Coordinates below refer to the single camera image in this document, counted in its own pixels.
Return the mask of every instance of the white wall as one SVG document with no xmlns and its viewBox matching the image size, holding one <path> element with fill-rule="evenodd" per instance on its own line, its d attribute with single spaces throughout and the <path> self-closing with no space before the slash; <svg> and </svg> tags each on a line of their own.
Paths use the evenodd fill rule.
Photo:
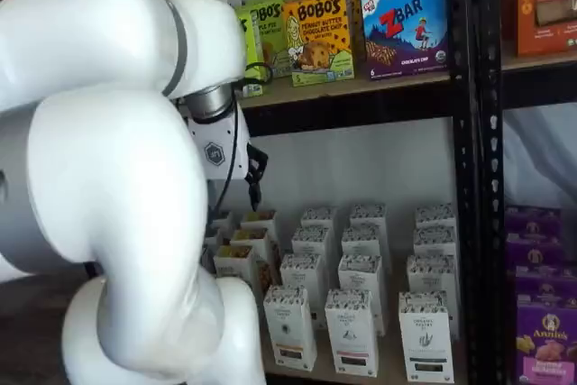
<svg viewBox="0 0 577 385">
<path fill-rule="evenodd" d="M 287 241 L 305 206 L 384 201 L 392 246 L 408 250 L 415 207 L 453 200 L 450 134 L 450 122 L 436 119 L 257 138 L 270 156 L 262 208 L 281 212 Z M 224 207 L 249 210 L 244 181 L 233 182 Z"/>
</svg>

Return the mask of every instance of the black cable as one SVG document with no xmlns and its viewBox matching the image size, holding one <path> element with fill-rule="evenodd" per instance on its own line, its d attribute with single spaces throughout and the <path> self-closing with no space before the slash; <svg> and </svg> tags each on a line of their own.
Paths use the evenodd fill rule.
<svg viewBox="0 0 577 385">
<path fill-rule="evenodd" d="M 220 197 L 216 201 L 216 205 L 213 210 L 210 212 L 210 215 L 207 218 L 206 226 L 209 227 L 215 218 L 218 216 L 220 212 L 220 206 L 223 204 L 224 196 L 226 195 L 226 191 L 228 191 L 228 186 L 231 183 L 233 178 L 233 171 L 234 171 L 234 162 L 236 160 L 236 147 L 238 141 L 238 104 L 236 103 L 236 94 L 233 91 L 233 109 L 234 109 L 234 135 L 233 135 L 233 156 L 231 157 L 231 165 L 228 168 L 228 173 L 226 175 L 226 181 L 224 182 L 223 190 L 220 193 Z"/>
</svg>

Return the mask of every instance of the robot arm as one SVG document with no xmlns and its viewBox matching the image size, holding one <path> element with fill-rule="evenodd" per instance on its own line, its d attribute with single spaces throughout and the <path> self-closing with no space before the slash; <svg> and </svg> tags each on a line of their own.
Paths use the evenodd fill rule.
<svg viewBox="0 0 577 385">
<path fill-rule="evenodd" d="M 0 4 L 0 282 L 103 265 L 67 313 L 75 385 L 230 383 L 227 363 L 264 383 L 252 293 L 198 266 L 206 169 L 161 96 L 220 122 L 233 99 L 217 89 L 244 62 L 234 11 L 212 0 Z"/>
</svg>

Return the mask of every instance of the bobo's box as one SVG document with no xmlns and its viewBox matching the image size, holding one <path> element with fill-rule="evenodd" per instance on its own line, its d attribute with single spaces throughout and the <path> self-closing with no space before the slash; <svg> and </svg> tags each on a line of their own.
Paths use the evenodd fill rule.
<svg viewBox="0 0 577 385">
<path fill-rule="evenodd" d="M 316 343 L 307 290 L 271 286 L 264 299 L 264 312 L 277 364 L 312 371 Z"/>
<path fill-rule="evenodd" d="M 371 78 L 446 69 L 445 0 L 362 0 Z"/>
<path fill-rule="evenodd" d="M 454 383 L 444 293 L 399 293 L 398 320 L 408 381 Z"/>
<path fill-rule="evenodd" d="M 326 329 L 325 302 L 328 293 L 325 264 L 319 254 L 286 254 L 280 265 L 284 286 L 304 286 L 315 329 Z"/>
<path fill-rule="evenodd" d="M 379 346 L 372 321 L 371 293 L 332 289 L 325 312 L 336 371 L 376 377 Z"/>
<path fill-rule="evenodd" d="M 293 86 L 354 78 L 351 0 L 288 0 L 283 21 Z"/>
<path fill-rule="evenodd" d="M 577 362 L 575 298 L 517 295 L 517 376 L 519 383 L 575 383 Z"/>
<path fill-rule="evenodd" d="M 576 0 L 517 0 L 518 54 L 574 49 L 576 3 Z"/>
</svg>

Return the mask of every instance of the purple snack box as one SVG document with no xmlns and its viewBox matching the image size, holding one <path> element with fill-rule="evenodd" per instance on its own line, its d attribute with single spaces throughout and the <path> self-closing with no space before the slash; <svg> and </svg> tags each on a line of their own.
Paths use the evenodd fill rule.
<svg viewBox="0 0 577 385">
<path fill-rule="evenodd" d="M 515 291 L 530 295 L 577 297 L 577 269 L 562 266 L 517 266 Z"/>
<path fill-rule="evenodd" d="M 517 377 L 520 383 L 572 385 L 577 361 L 577 300 L 517 295 Z"/>
<path fill-rule="evenodd" d="M 506 206 L 505 230 L 514 234 L 547 234 L 561 238 L 561 210 L 551 207 Z"/>
<path fill-rule="evenodd" d="M 508 268 L 517 265 L 563 265 L 565 253 L 558 238 L 544 235 L 508 234 Z"/>
</svg>

